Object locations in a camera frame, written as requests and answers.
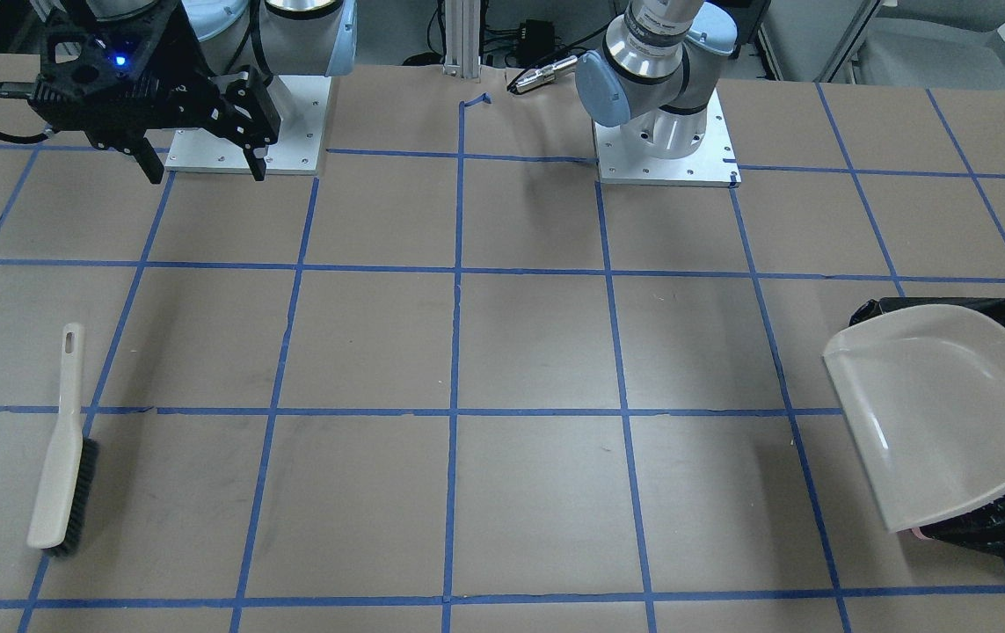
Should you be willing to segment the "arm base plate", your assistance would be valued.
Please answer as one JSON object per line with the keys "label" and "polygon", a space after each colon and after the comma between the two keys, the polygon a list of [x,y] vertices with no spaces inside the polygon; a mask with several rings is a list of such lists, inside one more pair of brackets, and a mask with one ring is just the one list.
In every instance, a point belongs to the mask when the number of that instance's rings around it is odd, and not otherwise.
{"label": "arm base plate", "polygon": [[336,80],[326,76],[277,75],[262,93],[268,124],[253,126],[249,112],[233,106],[229,139],[204,128],[186,128],[172,137],[164,167],[187,173],[245,175],[248,159],[261,161],[266,175],[317,176],[322,170],[331,93]]}
{"label": "arm base plate", "polygon": [[736,188],[742,184],[722,100],[703,111],[659,109],[608,127],[592,124],[599,180],[604,185]]}

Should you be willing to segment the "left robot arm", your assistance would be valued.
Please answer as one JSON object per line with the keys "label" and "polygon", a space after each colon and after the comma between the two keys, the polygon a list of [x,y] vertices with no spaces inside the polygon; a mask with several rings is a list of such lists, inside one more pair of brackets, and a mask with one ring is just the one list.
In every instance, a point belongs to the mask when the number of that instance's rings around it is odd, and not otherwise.
{"label": "left robot arm", "polygon": [[[246,172],[239,149],[269,175],[317,175],[330,113],[332,80],[353,72],[358,40],[353,1],[177,1],[190,44],[224,84],[257,77],[280,114],[276,136],[208,140],[201,123],[175,125],[165,165],[185,172]],[[528,62],[507,89],[525,95],[574,73],[594,121],[599,157],[639,159],[659,168],[656,183],[716,185],[719,176],[674,175],[674,167],[719,167],[719,141],[707,131],[719,113],[715,92],[723,57],[738,28],[703,1],[630,1],[579,55]]]}

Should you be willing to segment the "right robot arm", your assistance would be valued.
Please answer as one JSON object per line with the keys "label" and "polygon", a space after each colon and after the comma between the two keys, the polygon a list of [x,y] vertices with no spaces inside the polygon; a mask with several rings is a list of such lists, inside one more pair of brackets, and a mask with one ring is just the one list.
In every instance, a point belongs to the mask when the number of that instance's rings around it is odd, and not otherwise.
{"label": "right robot arm", "polygon": [[151,183],[316,176],[356,43],[353,1],[56,1],[27,103]]}

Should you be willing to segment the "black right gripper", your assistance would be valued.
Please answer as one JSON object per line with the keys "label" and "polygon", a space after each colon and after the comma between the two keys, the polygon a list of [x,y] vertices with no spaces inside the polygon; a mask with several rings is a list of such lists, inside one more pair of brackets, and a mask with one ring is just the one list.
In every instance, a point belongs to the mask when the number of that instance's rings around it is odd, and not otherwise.
{"label": "black right gripper", "polygon": [[[264,79],[253,67],[233,75],[209,68],[184,5],[143,1],[136,11],[100,16],[87,1],[57,1],[47,15],[40,71],[29,104],[59,131],[81,131],[93,144],[129,144],[147,180],[159,185],[164,164],[148,131],[204,128],[229,139],[233,106],[253,126],[268,124]],[[269,144],[244,145],[254,180],[266,179]]]}

